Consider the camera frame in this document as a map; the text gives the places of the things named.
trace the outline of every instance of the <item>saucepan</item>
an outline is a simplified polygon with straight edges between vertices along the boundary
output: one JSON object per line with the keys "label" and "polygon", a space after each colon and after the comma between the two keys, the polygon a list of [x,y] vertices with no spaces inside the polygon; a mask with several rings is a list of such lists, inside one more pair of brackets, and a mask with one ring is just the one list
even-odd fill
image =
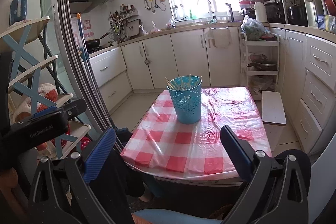
{"label": "saucepan", "polygon": [[90,39],[88,41],[85,41],[85,45],[87,50],[90,50],[92,48],[96,48],[100,45],[100,40],[103,39],[104,37],[108,36],[110,32],[107,32],[104,34],[101,38],[98,39]]}
{"label": "saucepan", "polygon": [[253,63],[246,65],[247,67],[255,67],[257,70],[264,70],[264,71],[273,71],[277,70],[277,63],[267,60],[258,60]]}

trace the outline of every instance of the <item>blue gripper pad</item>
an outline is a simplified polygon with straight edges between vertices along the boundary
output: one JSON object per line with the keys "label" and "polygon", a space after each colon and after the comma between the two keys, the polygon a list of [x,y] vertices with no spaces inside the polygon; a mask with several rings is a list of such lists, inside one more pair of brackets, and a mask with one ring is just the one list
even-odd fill
{"label": "blue gripper pad", "polygon": [[87,184],[98,177],[115,141],[116,132],[112,127],[107,128],[85,161],[83,179]]}
{"label": "blue gripper pad", "polygon": [[220,141],[224,146],[227,154],[230,157],[233,165],[235,166],[238,175],[247,182],[250,182],[253,178],[253,162],[244,148],[239,143],[237,136],[233,133],[229,126],[223,126],[220,130]]}

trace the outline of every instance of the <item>white step stool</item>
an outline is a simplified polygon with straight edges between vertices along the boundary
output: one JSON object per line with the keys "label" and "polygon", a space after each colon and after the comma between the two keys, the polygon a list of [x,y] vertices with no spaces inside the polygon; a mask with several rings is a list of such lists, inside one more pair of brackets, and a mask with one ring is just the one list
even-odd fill
{"label": "white step stool", "polygon": [[277,146],[284,127],[286,116],[279,92],[262,91],[262,121],[271,151]]}

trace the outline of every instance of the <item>person's hand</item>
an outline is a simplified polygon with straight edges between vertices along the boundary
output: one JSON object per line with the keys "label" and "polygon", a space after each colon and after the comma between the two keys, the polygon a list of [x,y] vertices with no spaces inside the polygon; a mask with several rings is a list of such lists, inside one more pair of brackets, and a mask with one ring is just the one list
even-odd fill
{"label": "person's hand", "polygon": [[151,222],[148,222],[147,220],[145,220],[141,217],[138,217],[134,214],[132,214],[132,217],[133,217],[133,220],[134,220],[135,224],[152,224]]}

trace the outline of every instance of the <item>checkered tablecloth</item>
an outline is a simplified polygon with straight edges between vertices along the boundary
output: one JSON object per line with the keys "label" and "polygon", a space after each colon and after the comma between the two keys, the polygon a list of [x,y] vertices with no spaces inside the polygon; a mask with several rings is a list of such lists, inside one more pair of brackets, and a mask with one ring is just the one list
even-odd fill
{"label": "checkered tablecloth", "polygon": [[247,88],[202,89],[202,118],[177,120],[169,91],[143,117],[121,156],[142,172],[170,179],[218,180],[238,174],[224,150],[220,131],[229,125],[240,139],[271,156],[258,109]]}

